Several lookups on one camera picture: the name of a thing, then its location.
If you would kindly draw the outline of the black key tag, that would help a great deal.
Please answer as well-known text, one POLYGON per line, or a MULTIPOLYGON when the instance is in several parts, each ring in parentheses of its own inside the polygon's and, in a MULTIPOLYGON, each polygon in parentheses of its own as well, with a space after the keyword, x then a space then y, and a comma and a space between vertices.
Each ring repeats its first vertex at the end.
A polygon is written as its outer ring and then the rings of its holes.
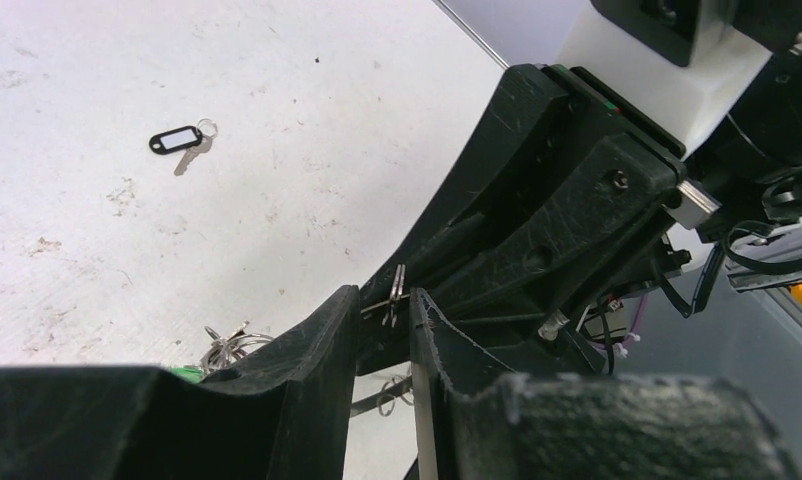
POLYGON ((148 141, 148 147, 152 153, 160 156, 181 153, 181 159, 173 171, 173 175, 179 177, 187 172, 196 158, 211 150, 218 133, 218 124, 212 119, 204 118, 195 125, 153 135, 148 141))

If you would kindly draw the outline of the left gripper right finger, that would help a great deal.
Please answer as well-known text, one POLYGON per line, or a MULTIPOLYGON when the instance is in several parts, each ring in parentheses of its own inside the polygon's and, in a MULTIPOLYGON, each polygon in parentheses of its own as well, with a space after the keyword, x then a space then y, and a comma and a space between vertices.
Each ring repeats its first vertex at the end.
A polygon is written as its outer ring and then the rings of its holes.
POLYGON ((414 479, 795 479, 743 390, 691 376, 535 376, 410 298, 414 479))

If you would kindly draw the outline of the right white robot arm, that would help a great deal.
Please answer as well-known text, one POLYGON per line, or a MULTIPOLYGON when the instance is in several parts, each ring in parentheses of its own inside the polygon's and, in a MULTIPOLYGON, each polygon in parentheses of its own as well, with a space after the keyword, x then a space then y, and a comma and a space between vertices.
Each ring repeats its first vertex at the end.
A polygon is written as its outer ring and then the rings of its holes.
POLYGON ((802 1, 591 1, 557 60, 503 72, 434 197, 366 282, 357 371, 411 357, 426 292, 484 348, 611 370, 611 303, 703 311, 735 242, 802 226, 802 1))

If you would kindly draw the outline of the small metal keyring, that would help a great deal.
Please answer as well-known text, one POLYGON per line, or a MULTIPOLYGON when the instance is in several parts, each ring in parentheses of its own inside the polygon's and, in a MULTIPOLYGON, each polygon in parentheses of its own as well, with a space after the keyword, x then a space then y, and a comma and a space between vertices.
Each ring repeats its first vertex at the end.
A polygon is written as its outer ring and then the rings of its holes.
POLYGON ((389 325, 390 327, 394 328, 396 325, 398 318, 397 310, 400 302, 404 299, 405 276, 406 265, 398 264, 390 288, 386 311, 381 322, 383 326, 389 325))

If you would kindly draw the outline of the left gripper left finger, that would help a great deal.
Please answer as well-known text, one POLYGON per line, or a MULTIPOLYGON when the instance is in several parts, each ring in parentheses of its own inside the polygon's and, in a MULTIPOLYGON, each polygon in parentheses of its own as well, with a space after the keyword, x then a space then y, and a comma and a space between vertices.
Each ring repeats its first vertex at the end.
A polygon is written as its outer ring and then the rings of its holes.
POLYGON ((354 286, 199 383, 156 366, 0 368, 0 479, 339 479, 354 286))

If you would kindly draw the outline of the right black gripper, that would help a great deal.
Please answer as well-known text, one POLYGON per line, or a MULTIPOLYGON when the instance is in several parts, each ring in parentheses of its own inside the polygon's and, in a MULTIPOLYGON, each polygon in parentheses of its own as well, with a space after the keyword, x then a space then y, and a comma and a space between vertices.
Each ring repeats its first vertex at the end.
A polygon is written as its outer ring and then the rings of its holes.
POLYGON ((536 325, 537 371, 598 371, 577 331, 608 294, 654 288, 683 196, 683 146, 586 69, 509 67, 447 177, 360 290, 426 292, 463 325, 536 325))

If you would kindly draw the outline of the green key tag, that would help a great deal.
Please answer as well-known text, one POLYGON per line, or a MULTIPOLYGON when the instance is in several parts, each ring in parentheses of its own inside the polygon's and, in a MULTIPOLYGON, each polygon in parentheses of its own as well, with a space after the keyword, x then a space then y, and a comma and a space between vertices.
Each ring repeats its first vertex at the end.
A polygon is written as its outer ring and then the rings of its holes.
POLYGON ((192 384, 198 384, 205 378, 204 372, 194 367, 173 367, 168 371, 192 384))

